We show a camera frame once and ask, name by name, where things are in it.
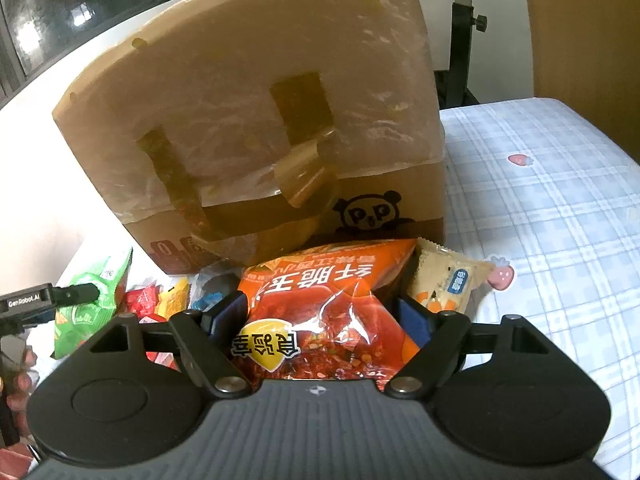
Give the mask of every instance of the green snack bag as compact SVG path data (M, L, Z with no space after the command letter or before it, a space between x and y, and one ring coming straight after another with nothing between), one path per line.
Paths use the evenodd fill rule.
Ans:
M93 283L100 290L100 297L93 303L65 306L56 311L56 359L71 354L113 317L124 294L130 261L131 248L96 262L70 280L69 285Z

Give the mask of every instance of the silver bolt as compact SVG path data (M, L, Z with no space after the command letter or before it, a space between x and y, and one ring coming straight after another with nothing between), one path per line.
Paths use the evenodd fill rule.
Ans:
M391 386L393 391L398 392L399 394L412 394L422 387L422 383L415 377L407 376L391 379L389 386Z
M216 381L216 389L224 394L236 394L246 388L246 381L242 377L220 377Z

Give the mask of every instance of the yellow snack package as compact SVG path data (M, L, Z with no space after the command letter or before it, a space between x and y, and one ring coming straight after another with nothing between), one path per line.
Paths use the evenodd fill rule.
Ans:
M182 312L189 304L189 281L182 278L174 288L158 295L156 314L169 319L173 314Z
M471 291L487 279L495 265L480 262L418 238L420 260L408 294L431 312L464 314Z

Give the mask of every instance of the blue and white checkered cloth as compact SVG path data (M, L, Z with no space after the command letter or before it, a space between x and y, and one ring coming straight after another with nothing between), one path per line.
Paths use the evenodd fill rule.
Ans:
M634 480L640 475L640 168L555 100L456 108L441 118L447 246L510 266L514 275L503 291L487 285L476 291L467 313L485 323L523 314L576 361L612 407L596 462L615 478Z

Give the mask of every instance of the yellow heart-shaped logo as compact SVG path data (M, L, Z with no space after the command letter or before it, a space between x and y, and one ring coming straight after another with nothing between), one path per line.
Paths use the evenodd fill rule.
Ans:
M299 353L296 332L289 321L281 319L259 319L246 324L231 345L233 356L249 357L269 372Z

